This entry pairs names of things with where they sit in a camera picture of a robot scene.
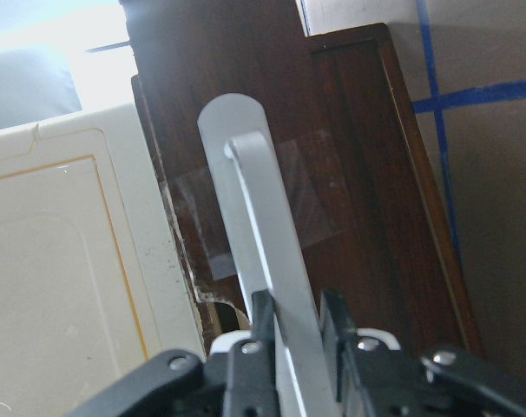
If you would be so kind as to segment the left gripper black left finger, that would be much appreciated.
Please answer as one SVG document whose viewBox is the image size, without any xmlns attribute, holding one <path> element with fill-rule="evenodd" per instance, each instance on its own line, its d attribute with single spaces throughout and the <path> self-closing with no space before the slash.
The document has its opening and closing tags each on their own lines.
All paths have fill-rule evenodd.
<svg viewBox="0 0 526 417">
<path fill-rule="evenodd" d="M 268 289 L 252 294 L 252 341 L 274 342 L 274 299 Z"/>
</svg>

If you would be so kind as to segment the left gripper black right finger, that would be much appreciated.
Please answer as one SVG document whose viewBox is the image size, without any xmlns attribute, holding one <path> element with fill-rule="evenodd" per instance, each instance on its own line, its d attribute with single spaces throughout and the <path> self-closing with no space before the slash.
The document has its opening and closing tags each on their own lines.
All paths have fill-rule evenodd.
<svg viewBox="0 0 526 417">
<path fill-rule="evenodd" d="M 325 289 L 321 293 L 320 329 L 325 348 L 357 340 L 357 328 L 346 299 L 337 290 Z"/>
</svg>

